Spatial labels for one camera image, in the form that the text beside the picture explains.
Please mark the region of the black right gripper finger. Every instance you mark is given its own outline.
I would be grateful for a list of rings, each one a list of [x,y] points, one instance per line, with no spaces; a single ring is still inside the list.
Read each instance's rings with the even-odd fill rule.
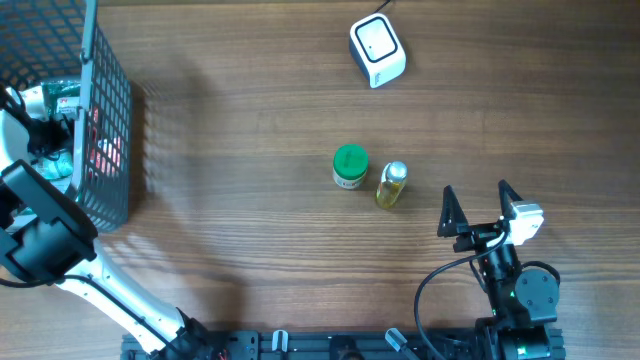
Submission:
[[[437,236],[454,237],[470,232],[468,220],[451,185],[443,189],[443,203]]]
[[[514,202],[522,201],[523,198],[504,179],[500,180],[498,183],[498,192],[502,216],[505,219],[514,219],[515,215],[512,204]]]

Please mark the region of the yellow oil bottle silver cap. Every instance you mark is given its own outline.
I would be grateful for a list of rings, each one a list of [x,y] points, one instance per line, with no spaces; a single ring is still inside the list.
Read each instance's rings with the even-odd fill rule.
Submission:
[[[384,209],[391,208],[398,200],[408,178],[408,168],[401,161],[388,163],[382,171],[376,191],[376,204]]]

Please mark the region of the green lid small jar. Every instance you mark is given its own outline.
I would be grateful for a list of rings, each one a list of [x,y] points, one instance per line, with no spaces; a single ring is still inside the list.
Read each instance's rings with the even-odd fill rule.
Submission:
[[[369,157],[366,150],[357,144],[341,146],[334,154],[332,177],[343,189],[356,189],[367,174]]]

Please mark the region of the green 3M sponge packet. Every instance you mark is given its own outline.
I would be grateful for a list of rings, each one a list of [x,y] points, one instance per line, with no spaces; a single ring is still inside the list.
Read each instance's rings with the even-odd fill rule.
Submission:
[[[78,117],[81,83],[75,80],[58,80],[41,83],[44,103],[49,116],[63,114]]]

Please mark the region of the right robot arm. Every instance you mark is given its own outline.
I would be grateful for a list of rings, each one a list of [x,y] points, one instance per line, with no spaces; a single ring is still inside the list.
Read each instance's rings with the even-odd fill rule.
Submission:
[[[541,261],[521,262],[516,248],[544,222],[542,208],[525,201],[504,180],[498,184],[501,216],[472,225],[451,186],[443,190],[437,235],[454,237],[456,253],[471,252],[472,271],[488,295],[492,315],[476,321],[487,359],[564,359],[557,320],[560,275]]]

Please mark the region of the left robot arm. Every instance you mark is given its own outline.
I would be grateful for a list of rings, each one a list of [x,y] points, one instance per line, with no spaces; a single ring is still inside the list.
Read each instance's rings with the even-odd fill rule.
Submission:
[[[34,170],[21,150],[1,172],[1,265],[10,288],[56,286],[125,328],[153,359],[205,359],[207,329],[126,274],[77,204]]]

